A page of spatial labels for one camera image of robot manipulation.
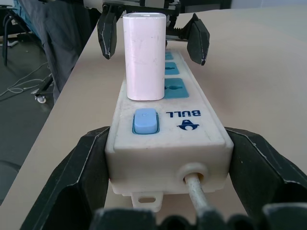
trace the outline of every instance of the power cord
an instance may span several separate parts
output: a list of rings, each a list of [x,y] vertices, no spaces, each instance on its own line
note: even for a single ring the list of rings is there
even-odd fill
[[[210,205],[205,197],[205,193],[201,188],[201,182],[197,173],[190,173],[185,176],[185,182],[188,187],[189,195],[192,200],[196,212],[209,209]]]
[[[7,92],[12,92],[12,93],[15,93],[15,94],[20,94],[20,93],[23,93],[25,90],[28,90],[28,89],[31,89],[31,88],[34,88],[34,87],[37,87],[38,84],[34,85],[34,86],[30,86],[30,87],[25,87],[25,88],[19,88],[20,86],[22,86],[23,84],[26,84],[26,83],[29,83],[29,82],[32,82],[32,81],[39,81],[39,82],[43,82],[47,77],[45,77],[44,79],[31,79],[31,80],[27,80],[27,81],[24,81],[20,84],[18,84],[20,81],[22,81],[23,79],[29,77],[31,74],[33,74],[34,72],[38,71],[42,66],[44,66],[45,64],[47,64],[48,62],[45,62],[43,64],[41,64],[37,69],[33,70],[31,73],[27,74],[26,76],[20,78],[17,82],[15,82],[12,86],[8,87],[6,91],[0,93],[0,97],[3,96],[4,94],[6,94]]]

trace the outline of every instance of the beige table surface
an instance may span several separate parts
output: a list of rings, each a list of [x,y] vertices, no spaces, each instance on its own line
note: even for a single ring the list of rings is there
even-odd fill
[[[224,126],[262,134],[307,173],[307,7],[207,11],[198,16],[211,34],[205,66],[179,49]],[[180,15],[179,26],[191,18]],[[86,132],[111,124],[123,77],[122,21],[115,55],[106,60],[93,32],[8,195],[0,207],[0,229],[20,228],[54,168]],[[244,212],[228,179],[208,194],[227,218]],[[106,207],[130,207],[129,197],[109,187]],[[188,195],[166,195],[158,221],[180,214],[194,221]]]

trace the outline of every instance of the caster wheel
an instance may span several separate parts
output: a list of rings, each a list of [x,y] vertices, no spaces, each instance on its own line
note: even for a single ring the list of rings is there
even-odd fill
[[[46,103],[46,101],[47,101],[47,99],[46,99],[45,96],[39,96],[39,97],[36,98],[36,100],[37,100],[39,103],[41,103],[41,104],[44,104],[44,103]]]

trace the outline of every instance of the gray floor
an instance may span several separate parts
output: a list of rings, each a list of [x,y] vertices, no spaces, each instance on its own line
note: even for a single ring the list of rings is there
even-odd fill
[[[0,93],[44,62],[46,56],[35,44],[19,43],[9,48],[7,67],[0,56]],[[26,80],[43,79],[49,73],[44,65]],[[35,84],[29,82],[25,87]],[[48,94],[46,104],[40,104],[30,94],[33,90],[0,97],[0,204],[53,107],[52,94]]]

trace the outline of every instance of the power strip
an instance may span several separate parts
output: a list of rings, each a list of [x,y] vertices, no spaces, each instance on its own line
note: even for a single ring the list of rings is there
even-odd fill
[[[233,143],[177,51],[165,54],[165,96],[133,101],[123,81],[106,144],[114,193],[158,211],[163,194],[185,194],[198,173],[204,192],[222,189]]]

